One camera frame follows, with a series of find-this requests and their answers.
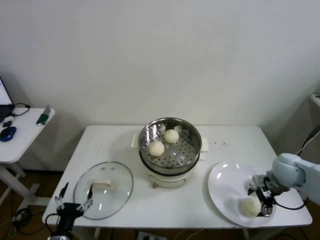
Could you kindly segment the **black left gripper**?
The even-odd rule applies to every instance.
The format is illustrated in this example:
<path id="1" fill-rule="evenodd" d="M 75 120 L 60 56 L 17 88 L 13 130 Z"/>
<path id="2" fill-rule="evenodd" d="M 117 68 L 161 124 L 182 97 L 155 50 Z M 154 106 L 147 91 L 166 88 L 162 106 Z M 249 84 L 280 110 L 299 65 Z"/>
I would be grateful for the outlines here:
<path id="1" fill-rule="evenodd" d="M 93 187 L 91 186 L 86 201 L 81 205 L 79 203 L 63 202 L 63 198 L 67 191 L 69 183 L 61 189 L 58 196 L 54 197 L 56 204 L 56 213 L 60 217 L 58 222 L 59 226 L 73 226 L 76 219 L 84 215 L 84 211 L 87 211 L 93 204 Z"/>

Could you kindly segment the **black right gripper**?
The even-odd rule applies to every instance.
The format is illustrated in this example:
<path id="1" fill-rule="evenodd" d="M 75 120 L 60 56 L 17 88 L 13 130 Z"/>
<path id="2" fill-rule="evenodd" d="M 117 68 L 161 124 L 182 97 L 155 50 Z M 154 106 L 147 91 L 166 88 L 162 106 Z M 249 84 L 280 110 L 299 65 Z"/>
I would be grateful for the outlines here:
<path id="1" fill-rule="evenodd" d="M 274 198 L 271 191 L 266 186 L 258 186 L 256 188 L 254 184 L 250 184 L 247 195 L 257 196 L 261 203 L 260 212 L 256 215 L 257 217 L 267 218 L 271 216 L 273 213 Z"/>

